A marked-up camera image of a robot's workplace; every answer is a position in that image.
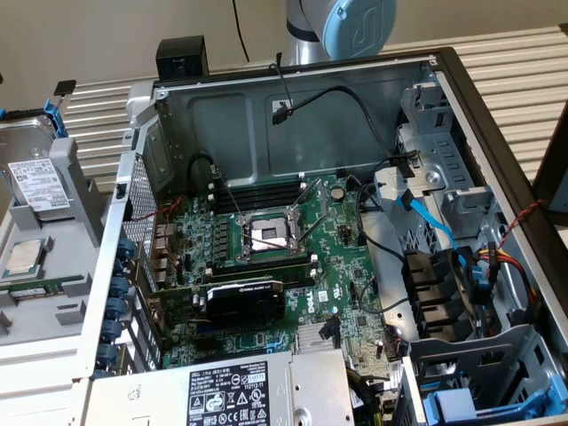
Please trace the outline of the CPU socket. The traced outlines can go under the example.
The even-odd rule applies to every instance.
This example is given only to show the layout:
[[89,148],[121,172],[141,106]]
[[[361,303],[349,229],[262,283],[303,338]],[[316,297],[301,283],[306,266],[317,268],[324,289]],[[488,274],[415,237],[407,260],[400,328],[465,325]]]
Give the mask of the CPU socket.
[[234,259],[252,264],[304,254],[300,216],[298,206],[239,214],[235,218],[238,236]]

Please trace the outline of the open PC case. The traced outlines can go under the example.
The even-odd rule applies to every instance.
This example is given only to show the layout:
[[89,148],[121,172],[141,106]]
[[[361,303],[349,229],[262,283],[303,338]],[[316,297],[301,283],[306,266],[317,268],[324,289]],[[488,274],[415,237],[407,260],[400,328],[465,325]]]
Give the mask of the open PC case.
[[[128,135],[116,178],[86,312],[99,334],[98,379],[161,371],[161,333],[147,299],[157,291],[154,235],[165,209],[224,188],[335,176],[351,181],[370,208],[358,214],[378,272],[384,315],[399,339],[400,373],[392,395],[347,381],[354,426],[392,423],[409,346],[421,339],[402,269],[407,251],[470,248],[478,291],[474,335],[497,336],[530,325],[568,382],[568,251],[520,169],[506,139],[456,53],[418,51],[381,59],[158,82]],[[421,201],[409,190],[383,211],[375,173],[395,167],[404,178],[436,167],[444,190]],[[476,237],[455,240],[441,212],[446,191],[487,186],[493,201]],[[127,311],[118,320],[116,362],[97,369],[105,307],[120,238],[136,243],[127,261]]]

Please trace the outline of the green motherboard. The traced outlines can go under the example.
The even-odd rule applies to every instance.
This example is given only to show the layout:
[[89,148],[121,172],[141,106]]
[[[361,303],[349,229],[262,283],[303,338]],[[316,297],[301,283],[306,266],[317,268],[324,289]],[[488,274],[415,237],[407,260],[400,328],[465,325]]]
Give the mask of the green motherboard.
[[[296,349],[300,326],[341,321],[341,348],[350,376],[369,388],[392,395],[400,373],[399,339],[387,328],[384,315],[393,305],[379,298],[378,272],[365,238],[359,235],[358,214],[370,208],[365,194],[357,194],[351,181],[321,177],[327,193],[328,215],[303,244],[312,255],[314,283],[288,288],[282,319],[266,325],[217,328],[205,324],[169,326],[154,315],[164,347],[162,366],[192,364],[241,356],[272,354]],[[345,191],[333,202],[330,189]],[[168,206],[154,235],[154,274],[157,292],[173,288],[209,288],[214,266],[237,262],[238,212],[218,214],[216,193],[194,196]],[[320,201],[312,195],[299,206],[302,234],[320,217]]]

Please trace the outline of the blue disk carrier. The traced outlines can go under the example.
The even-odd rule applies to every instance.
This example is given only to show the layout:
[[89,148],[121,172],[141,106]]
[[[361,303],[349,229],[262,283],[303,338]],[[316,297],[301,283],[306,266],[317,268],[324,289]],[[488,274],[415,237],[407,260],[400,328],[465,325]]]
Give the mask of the blue disk carrier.
[[490,426],[564,414],[568,389],[559,375],[552,375],[546,390],[515,404],[477,410],[465,389],[433,392],[422,404],[429,426]]

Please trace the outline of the green RAM stick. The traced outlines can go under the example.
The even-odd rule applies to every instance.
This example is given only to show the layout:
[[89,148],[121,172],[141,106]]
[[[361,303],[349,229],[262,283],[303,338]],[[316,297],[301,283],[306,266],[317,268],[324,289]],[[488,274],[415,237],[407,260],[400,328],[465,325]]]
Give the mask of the green RAM stick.
[[83,275],[71,275],[56,279],[5,282],[0,283],[0,291],[7,291],[16,299],[57,296],[63,293],[64,283],[83,279]]

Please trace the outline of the thin metal locking lever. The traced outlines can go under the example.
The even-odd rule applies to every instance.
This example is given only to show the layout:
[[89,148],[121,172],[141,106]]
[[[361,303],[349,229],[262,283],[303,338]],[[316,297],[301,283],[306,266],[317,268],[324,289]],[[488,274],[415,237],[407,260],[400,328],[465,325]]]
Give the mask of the thin metal locking lever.
[[317,220],[308,227],[308,229],[298,238],[298,240],[296,241],[297,244],[299,245],[301,242],[303,242],[308,236],[310,236],[313,231],[320,225],[320,223],[327,218],[328,213],[324,213],[321,215],[321,217],[317,218]]
[[242,217],[241,209],[240,209],[240,207],[239,207],[237,201],[235,200],[235,198],[234,198],[234,196],[233,196],[233,193],[232,193],[230,187],[229,187],[228,184],[225,182],[225,179],[223,178],[223,175],[222,175],[220,169],[218,168],[218,166],[217,166],[215,163],[213,163],[213,164],[210,166],[210,168],[211,168],[211,173],[212,173],[213,179],[214,179],[215,181],[220,181],[220,182],[221,182],[222,187],[226,190],[227,194],[229,195],[229,197],[230,197],[230,199],[231,199],[231,201],[232,201],[232,203],[233,203],[233,206],[235,207],[236,211],[237,211],[238,214],[239,214],[239,217]]

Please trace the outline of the grey parts rack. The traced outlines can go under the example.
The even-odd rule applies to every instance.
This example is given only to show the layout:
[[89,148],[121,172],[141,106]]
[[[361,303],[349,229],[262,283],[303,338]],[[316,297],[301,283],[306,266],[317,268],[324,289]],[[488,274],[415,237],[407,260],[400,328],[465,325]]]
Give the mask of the grey parts rack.
[[16,299],[0,291],[0,346],[77,335],[82,331],[102,243],[106,202],[79,160],[70,170],[76,218],[40,222],[29,206],[7,209],[0,230],[0,259],[17,241],[45,239],[41,271],[32,280],[83,275],[57,296]]

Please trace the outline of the black box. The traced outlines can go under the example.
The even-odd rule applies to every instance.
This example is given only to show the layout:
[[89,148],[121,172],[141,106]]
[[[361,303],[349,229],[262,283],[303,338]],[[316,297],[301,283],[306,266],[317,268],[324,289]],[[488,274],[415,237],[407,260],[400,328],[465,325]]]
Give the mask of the black box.
[[161,40],[155,54],[155,62],[160,81],[209,75],[203,35]]

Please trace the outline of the grey power supply unit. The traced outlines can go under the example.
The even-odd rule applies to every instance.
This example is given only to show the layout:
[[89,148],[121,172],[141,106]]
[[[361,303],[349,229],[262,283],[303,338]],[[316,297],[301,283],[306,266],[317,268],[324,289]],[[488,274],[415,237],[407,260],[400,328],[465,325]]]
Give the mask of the grey power supply unit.
[[343,354],[289,351],[94,382],[84,426],[354,426]]

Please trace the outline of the silver CPU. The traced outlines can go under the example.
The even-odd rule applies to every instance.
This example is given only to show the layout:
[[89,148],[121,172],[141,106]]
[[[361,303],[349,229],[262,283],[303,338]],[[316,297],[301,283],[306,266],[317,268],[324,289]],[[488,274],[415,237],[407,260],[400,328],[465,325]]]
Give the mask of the silver CPU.
[[14,242],[0,259],[0,281],[32,280],[41,271],[45,239]]

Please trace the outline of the hard disk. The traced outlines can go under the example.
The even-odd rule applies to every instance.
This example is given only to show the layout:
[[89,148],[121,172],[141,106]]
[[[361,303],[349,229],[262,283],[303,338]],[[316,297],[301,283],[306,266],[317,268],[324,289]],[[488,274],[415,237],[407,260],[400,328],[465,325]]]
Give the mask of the hard disk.
[[75,219],[70,170],[78,163],[59,106],[0,108],[0,182],[9,209],[29,206],[40,222]]

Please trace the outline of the black power connector plug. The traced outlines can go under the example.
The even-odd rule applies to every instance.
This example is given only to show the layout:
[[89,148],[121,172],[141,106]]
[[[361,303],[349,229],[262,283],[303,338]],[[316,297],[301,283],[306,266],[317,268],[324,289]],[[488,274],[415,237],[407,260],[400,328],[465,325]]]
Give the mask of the black power connector plug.
[[296,349],[299,354],[314,353],[319,351],[336,350],[332,339],[322,340],[319,331],[324,323],[300,326],[296,333]]

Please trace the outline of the black RAM slot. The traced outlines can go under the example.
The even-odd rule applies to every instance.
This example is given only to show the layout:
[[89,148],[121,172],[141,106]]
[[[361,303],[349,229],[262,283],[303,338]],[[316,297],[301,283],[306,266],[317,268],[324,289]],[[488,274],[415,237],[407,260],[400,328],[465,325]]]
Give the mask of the black RAM slot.
[[214,276],[242,274],[246,272],[264,271],[281,269],[296,266],[306,266],[312,264],[312,255],[306,254],[300,257],[285,257],[282,259],[268,259],[263,262],[253,262],[245,264],[237,264],[233,266],[214,266],[212,274]]
[[302,189],[300,181],[292,179],[271,184],[240,186],[231,191],[237,202],[276,201],[286,204],[297,198]]
[[289,266],[276,269],[265,269],[246,272],[234,272],[213,276],[209,279],[212,283],[244,282],[254,280],[276,280],[285,284],[288,288],[306,287],[314,283],[311,276],[310,266]]
[[[248,186],[231,190],[241,212],[291,205],[301,192],[301,186],[297,182]],[[231,195],[226,189],[216,194],[215,211],[218,214],[237,212]]]

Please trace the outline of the white rack base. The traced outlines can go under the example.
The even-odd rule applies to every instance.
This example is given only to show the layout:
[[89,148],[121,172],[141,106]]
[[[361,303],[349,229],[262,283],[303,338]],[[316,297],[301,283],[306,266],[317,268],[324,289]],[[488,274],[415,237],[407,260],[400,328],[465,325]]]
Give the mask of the white rack base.
[[84,426],[99,334],[0,346],[0,426]]

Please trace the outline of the metal socket cover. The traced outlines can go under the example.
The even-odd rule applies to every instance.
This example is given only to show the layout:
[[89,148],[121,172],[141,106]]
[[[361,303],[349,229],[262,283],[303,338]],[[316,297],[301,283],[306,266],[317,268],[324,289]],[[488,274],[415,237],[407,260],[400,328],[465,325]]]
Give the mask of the metal socket cover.
[[308,200],[312,195],[317,195],[319,200],[320,218],[327,216],[327,193],[325,191],[324,185],[321,182],[321,178],[317,178],[312,181],[298,196],[298,198],[288,206],[290,212],[298,210],[298,206],[304,201]]

